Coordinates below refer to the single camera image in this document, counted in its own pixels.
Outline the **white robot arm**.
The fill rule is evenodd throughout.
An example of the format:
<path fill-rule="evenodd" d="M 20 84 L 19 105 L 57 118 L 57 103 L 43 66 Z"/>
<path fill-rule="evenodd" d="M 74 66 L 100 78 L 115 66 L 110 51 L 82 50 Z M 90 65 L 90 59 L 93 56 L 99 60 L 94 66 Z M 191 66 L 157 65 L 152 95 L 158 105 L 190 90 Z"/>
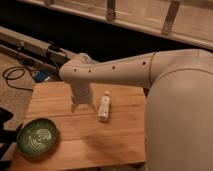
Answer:
<path fill-rule="evenodd" d="M 169 50 L 107 62 L 79 53 L 59 74 L 71 87 L 74 106 L 92 102 L 92 83 L 149 90 L 147 171 L 213 171 L 213 52 Z"/>

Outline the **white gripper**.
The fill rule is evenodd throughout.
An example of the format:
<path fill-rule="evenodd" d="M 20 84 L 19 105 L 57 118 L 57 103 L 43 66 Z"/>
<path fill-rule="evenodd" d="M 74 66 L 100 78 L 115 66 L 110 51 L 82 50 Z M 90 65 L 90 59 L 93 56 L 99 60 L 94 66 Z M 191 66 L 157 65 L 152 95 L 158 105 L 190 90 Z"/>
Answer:
<path fill-rule="evenodd" d="M 88 104 L 89 108 L 96 111 L 95 105 L 92 103 L 93 93 L 89 83 L 86 82 L 74 82 L 70 85 L 72 91 L 71 112 L 75 113 L 77 104 Z"/>

